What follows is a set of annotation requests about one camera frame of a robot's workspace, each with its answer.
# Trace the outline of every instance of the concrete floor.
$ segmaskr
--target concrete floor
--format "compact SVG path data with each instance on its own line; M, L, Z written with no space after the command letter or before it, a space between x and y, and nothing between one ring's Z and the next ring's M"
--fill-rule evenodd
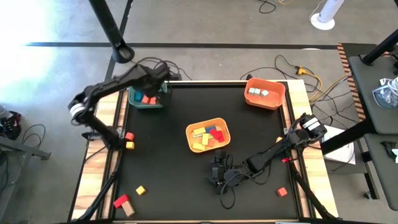
M126 0L108 1L120 24ZM337 13L336 27L330 31L314 29L308 16L317 0L277 5L272 14L259 14L255 0L135 0L125 31L126 42L201 42L239 44L331 44L337 42L377 44L398 25L393 0L346 1ZM86 142L83 127L70 125L67 104L82 89L104 80L110 48L18 47L25 42L107 42L88 1L29 1L18 14L11 1L0 1L2 30L14 35L1 36L7 57L2 58L0 104L24 115L25 127L42 123L47 136L41 147L52 152L49 161L32 159L6 220L29 223L55 223L67 219ZM194 80L235 80L257 67L273 66L282 54L292 64L303 65L331 85L343 75L337 50L244 50L244 49L137 49L135 60L154 56L177 63ZM293 75L294 70L279 60L278 65ZM121 74L129 64L117 64ZM274 70L252 73L255 77L282 79ZM314 83L309 77L306 82ZM342 83L331 96L349 91ZM336 99L339 109L352 104L351 95ZM319 103L328 114L331 102ZM315 109L319 117L324 114ZM342 114L357 119L354 107ZM335 117L346 126L354 123ZM398 214L381 200L367 201L363 176L331 175L339 214L348 220L394 223Z

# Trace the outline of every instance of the black table surface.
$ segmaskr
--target black table surface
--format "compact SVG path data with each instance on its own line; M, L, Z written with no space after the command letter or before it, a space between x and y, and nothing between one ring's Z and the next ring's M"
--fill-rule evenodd
M398 164L396 164L395 159L388 157L386 150L381 144L383 141L394 141L398 147L398 136L365 134L364 138L381 187L386 195L387 203L391 209L398 211Z
M230 210L220 205L220 196L206 180L211 174L214 151L193 153L185 128L192 123L223 118L231 135L224 147L234 164L263 151L283 133L280 110L249 106L244 86L228 88L173 87L166 108L131 108L127 131L135 134L136 148L122 156L118 196L128 194L136 214L132 220L270 220L297 218L295 197L287 164L272 163L266 185L247 180L234 188L236 204ZM266 175L256 180L263 181ZM147 192L136 194L142 185ZM276 190L285 187L288 195ZM231 203L232 194L225 196ZM126 219L116 210L115 219Z
M349 64L355 77L363 103L372 119L373 126L379 134L398 134L398 111L381 108L375 101L372 91L380 86L382 78L396 78L393 71L392 57L379 57L372 66L362 63L359 56L349 58Z

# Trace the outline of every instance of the black cloth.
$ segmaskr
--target black cloth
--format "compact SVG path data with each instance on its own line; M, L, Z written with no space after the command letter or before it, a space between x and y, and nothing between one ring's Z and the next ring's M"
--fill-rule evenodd
M206 180L214 151L193 153L185 129L189 124L223 118L231 135L224 147L234 164L263 151L283 135L281 110L249 106L241 87L173 87L172 100L162 109L131 108L127 131L133 132L135 149L123 154L118 196L128 194L136 214L132 220L267 220L297 218L287 164L272 163L270 180L256 185L250 180L235 187L236 204L221 205L220 196ZM266 175L256 180L263 181ZM147 193L138 196L142 185ZM287 195L276 190L285 187ZM231 192L225 204L231 203ZM116 210L116 219L125 219Z

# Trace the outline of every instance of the white block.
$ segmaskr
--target white block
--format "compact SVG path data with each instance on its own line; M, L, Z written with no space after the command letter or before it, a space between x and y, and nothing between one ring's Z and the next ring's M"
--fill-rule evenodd
M250 88L250 89L249 89L249 94L254 95L254 90L255 90L254 88Z
M254 95L258 96L260 95L261 90L260 89L255 89L254 90Z
M268 95L268 91L267 90L263 90L262 92L261 92L261 96L267 96Z

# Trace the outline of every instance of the orange bowl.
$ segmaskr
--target orange bowl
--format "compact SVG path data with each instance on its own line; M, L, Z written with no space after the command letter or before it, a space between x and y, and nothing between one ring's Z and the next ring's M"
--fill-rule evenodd
M215 140L214 146L212 146L212 147L206 146L205 150L203 150L203 151L192 148L193 143L201 143L201 137L196 137L196 138L193 137L193 130L198 129L198 128L207 128L207 127L211 127L211 126L215 126L217 131L223 132L224 141L218 142L217 140L214 139ZM187 135L189 148L194 153L202 153L202 152L206 152L209 150L214 150L219 147L228 145L229 142L231 141L231 136L229 135L228 127L226 125L225 120L222 118L215 118L215 119L210 119L208 121L202 121L199 123L190 124L186 128L185 134Z
M255 96L249 94L250 88L258 88L260 90L267 90L267 96ZM269 110L276 110L282 105L285 100L286 88L283 84L277 82L270 82L260 78L251 78L246 83L244 90L244 97L246 103L253 106L259 106Z

